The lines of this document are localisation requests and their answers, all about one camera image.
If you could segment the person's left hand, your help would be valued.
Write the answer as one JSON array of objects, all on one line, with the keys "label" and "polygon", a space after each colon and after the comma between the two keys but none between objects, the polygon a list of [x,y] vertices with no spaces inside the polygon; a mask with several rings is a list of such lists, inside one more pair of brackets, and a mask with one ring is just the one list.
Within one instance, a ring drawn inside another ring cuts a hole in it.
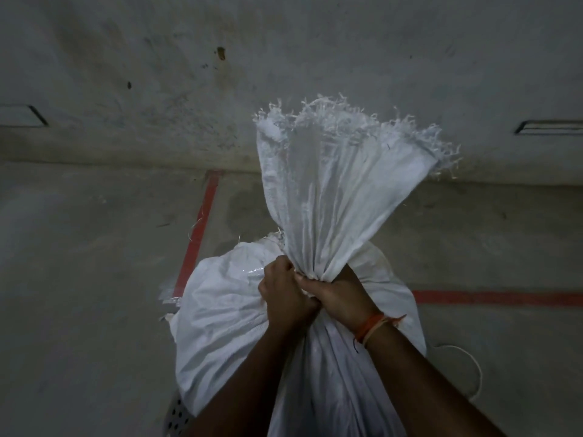
[{"label": "person's left hand", "polygon": [[302,337],[321,310],[321,303],[294,289],[259,291],[266,303],[268,330],[281,337]]}]

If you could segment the person's right forearm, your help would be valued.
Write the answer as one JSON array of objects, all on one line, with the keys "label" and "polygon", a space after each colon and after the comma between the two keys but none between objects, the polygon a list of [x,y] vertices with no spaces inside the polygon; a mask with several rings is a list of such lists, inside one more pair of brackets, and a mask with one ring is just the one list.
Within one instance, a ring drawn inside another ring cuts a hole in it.
[{"label": "person's right forearm", "polygon": [[506,437],[388,319],[362,344],[407,437]]}]

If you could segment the white woven sack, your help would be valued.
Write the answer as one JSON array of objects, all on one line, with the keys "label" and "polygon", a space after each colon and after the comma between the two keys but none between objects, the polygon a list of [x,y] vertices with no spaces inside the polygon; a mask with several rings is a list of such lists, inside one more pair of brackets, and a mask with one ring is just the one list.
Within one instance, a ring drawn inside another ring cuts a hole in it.
[{"label": "white woven sack", "polygon": [[[258,285],[277,256],[311,279],[331,281],[345,264],[422,353],[426,342],[411,290],[371,238],[426,176],[456,163],[441,127],[410,115],[388,122],[319,96],[286,113],[281,102],[254,116],[262,184],[279,228],[202,260],[170,320],[183,408],[199,413],[268,326]],[[368,353],[321,311],[283,371],[269,437],[405,437]]]}]

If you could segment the orange thread wristband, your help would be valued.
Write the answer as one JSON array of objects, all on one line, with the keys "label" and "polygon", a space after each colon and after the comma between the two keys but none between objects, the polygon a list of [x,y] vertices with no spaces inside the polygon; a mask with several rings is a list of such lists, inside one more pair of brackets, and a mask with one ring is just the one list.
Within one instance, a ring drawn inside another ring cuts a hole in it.
[{"label": "orange thread wristband", "polygon": [[384,315],[383,313],[378,313],[371,315],[365,322],[363,322],[356,330],[353,335],[353,347],[357,354],[360,353],[360,349],[357,348],[356,343],[359,343],[362,347],[366,347],[369,339],[372,335],[384,324],[390,324],[392,327],[398,328],[399,324],[404,320],[407,315],[404,314],[398,317],[390,317]]}]

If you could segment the person's left forearm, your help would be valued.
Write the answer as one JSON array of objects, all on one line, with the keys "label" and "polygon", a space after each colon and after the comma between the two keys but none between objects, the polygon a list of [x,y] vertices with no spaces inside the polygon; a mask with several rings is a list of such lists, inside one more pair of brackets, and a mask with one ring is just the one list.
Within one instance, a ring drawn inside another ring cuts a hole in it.
[{"label": "person's left forearm", "polygon": [[283,369],[307,326],[305,319],[268,326],[181,437],[268,437]]}]

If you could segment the person's right hand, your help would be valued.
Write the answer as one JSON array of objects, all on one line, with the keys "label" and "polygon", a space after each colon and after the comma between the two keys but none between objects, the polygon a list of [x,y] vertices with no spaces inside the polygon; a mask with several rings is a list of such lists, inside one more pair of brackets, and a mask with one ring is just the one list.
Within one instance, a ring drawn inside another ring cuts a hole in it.
[{"label": "person's right hand", "polygon": [[353,335],[371,315],[382,313],[348,264],[332,282],[337,288],[338,299],[320,302],[328,315]]}]

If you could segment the perforated metal plate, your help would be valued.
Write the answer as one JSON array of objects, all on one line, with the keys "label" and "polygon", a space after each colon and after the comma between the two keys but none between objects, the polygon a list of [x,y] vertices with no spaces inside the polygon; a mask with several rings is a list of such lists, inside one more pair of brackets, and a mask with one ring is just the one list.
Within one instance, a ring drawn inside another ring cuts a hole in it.
[{"label": "perforated metal plate", "polygon": [[185,437],[186,429],[192,418],[184,406],[179,391],[176,390],[163,419],[162,437]]}]

